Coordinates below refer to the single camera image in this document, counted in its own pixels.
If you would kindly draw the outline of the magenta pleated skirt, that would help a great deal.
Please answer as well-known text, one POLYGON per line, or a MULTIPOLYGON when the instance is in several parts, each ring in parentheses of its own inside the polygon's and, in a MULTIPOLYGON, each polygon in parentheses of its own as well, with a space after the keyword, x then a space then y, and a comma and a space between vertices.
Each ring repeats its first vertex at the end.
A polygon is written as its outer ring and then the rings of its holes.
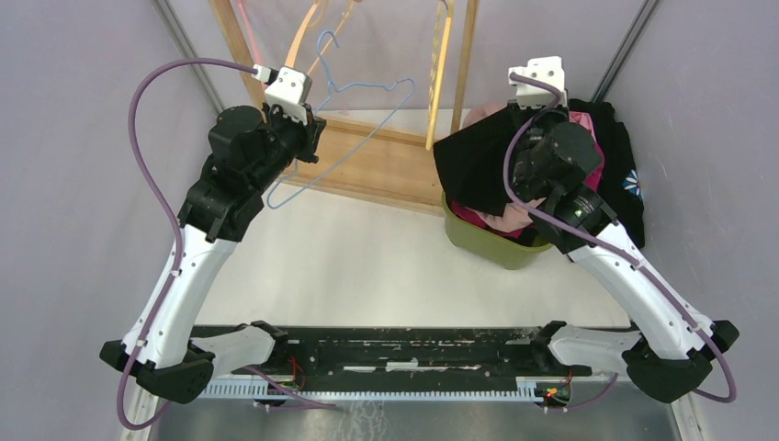
MULTIPOLYGON (((602 164, 599 165, 585 179, 585 185, 597 190, 605 166, 605 157, 603 150, 598 144, 596 133, 593 126, 583 126, 595 142, 596 151, 601 155, 602 164)), ((482 211, 465 207, 454 200, 449 201, 449 208, 459 219, 481 228, 485 231, 493 232, 503 238, 520 243, 523 246, 531 246, 537 236, 535 224, 531 221, 528 211, 515 203, 509 203, 505 206, 503 215, 491 215, 482 211)))

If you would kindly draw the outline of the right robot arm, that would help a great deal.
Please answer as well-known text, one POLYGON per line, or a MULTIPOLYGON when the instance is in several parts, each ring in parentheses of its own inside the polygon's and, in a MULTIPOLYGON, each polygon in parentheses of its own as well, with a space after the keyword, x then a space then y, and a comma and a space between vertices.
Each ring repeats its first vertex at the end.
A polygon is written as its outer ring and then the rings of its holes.
POLYGON ((701 394, 720 368, 727 391, 707 398, 734 402, 738 390, 725 354, 739 330, 693 307, 639 251, 615 212, 584 182, 601 161, 591 134, 571 122, 526 122, 504 156, 508 197, 528 208, 540 235, 588 271, 631 321, 626 331, 553 322, 545 341, 530 351, 533 368, 553 375, 581 366, 624 376, 661 402, 701 394))

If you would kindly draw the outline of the pink plastic hanger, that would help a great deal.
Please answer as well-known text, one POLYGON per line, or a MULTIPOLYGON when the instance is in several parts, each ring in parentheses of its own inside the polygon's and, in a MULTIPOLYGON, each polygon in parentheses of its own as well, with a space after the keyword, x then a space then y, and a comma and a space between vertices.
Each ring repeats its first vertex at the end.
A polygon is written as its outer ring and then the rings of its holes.
POLYGON ((258 45, 257 45, 257 42, 256 42, 256 38, 255 38, 255 34, 254 34, 254 30, 253 30, 253 27, 252 27, 251 20, 250 20, 249 15, 247 14, 247 11, 246 11, 245 1, 244 0, 238 0, 237 1, 237 6, 238 6, 238 9, 239 9, 239 14, 240 14, 242 22, 243 22, 243 26, 245 28, 246 36, 247 36, 248 41, 249 41, 249 49, 250 49, 250 52, 252 54, 252 58, 253 58, 253 60, 254 60, 254 62, 256 64, 262 64, 263 63, 262 56, 261 56, 261 53, 259 51, 259 48, 258 48, 258 45))

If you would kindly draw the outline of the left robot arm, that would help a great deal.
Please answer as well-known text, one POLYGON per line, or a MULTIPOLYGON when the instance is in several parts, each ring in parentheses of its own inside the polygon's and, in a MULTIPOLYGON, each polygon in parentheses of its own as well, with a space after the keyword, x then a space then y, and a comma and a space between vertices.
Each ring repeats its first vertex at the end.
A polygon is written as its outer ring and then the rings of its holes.
POLYGON ((216 276, 264 208, 264 193, 294 161, 318 162, 325 126, 308 104, 236 106, 218 115, 208 134, 211 153, 175 219, 183 244, 173 247, 138 322, 103 345, 104 362, 128 368, 141 388, 180 404, 237 369, 275 374, 287 366, 288 348, 278 342, 287 335, 266 322, 215 336, 191 333, 216 276))

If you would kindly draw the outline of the light pink skirt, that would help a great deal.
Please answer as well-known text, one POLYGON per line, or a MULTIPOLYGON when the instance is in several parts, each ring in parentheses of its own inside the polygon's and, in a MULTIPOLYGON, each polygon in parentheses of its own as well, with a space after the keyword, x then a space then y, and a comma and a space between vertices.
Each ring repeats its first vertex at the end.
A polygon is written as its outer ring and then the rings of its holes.
MULTIPOLYGON (((504 107, 506 107, 506 104, 503 102, 490 102, 473 107, 464 118, 462 127, 466 128, 475 124, 504 107)), ((518 238, 521 231, 533 223, 527 209, 515 203, 507 204, 503 210, 503 214, 500 216, 491 215, 468 207, 465 207, 465 210, 469 211, 469 215, 466 217, 467 221, 475 221, 476 225, 480 227, 490 227, 507 237, 518 238)))

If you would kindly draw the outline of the dark striped garment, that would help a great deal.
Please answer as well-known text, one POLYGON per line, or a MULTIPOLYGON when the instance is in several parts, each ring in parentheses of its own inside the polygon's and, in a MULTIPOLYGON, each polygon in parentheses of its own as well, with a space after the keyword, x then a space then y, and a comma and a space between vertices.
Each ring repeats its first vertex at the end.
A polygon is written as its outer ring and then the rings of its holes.
POLYGON ((510 141, 534 115, 514 104, 473 107, 460 130, 433 145, 435 168, 448 199, 475 211, 502 216, 511 203, 502 165, 510 141))

